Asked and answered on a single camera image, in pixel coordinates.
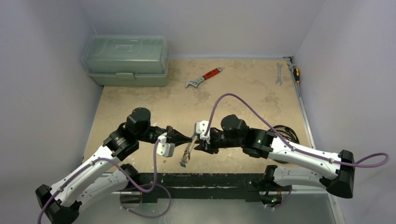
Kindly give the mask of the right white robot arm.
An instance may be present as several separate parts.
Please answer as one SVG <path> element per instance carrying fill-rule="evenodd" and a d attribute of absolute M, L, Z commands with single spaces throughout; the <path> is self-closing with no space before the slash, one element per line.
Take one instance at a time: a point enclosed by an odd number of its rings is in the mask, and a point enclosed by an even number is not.
<path fill-rule="evenodd" d="M 221 121 L 222 129 L 198 121 L 194 133 L 198 136 L 196 150 L 217 154 L 221 148 L 240 147 L 254 158 L 271 159 L 297 165 L 296 168 L 267 166 L 262 177 L 263 186 L 273 190 L 290 185 L 305 185 L 325 189 L 328 193 L 350 199 L 354 191 L 355 168 L 352 152 L 324 152 L 297 143 L 283 141 L 274 132 L 249 127 L 236 115 Z"/>

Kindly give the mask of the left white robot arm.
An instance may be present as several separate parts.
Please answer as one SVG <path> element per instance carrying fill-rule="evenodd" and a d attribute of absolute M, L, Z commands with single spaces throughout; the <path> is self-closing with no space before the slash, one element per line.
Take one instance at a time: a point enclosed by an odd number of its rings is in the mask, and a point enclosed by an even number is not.
<path fill-rule="evenodd" d="M 127 116 L 127 120 L 109 134 L 98 150 L 76 170 L 60 181 L 41 185 L 35 191 L 41 211 L 37 223 L 46 215 L 53 224 L 71 224 L 79 216 L 79 209 L 88 200 L 103 192 L 121 189 L 150 193 L 158 186 L 156 156 L 171 157 L 174 149 L 192 143 L 171 126 L 152 126 L 151 112 L 138 107 Z M 140 142 L 154 144 L 153 179 L 149 184 L 139 184 L 137 171 L 131 166 L 119 166 L 129 155 L 139 149 Z"/>

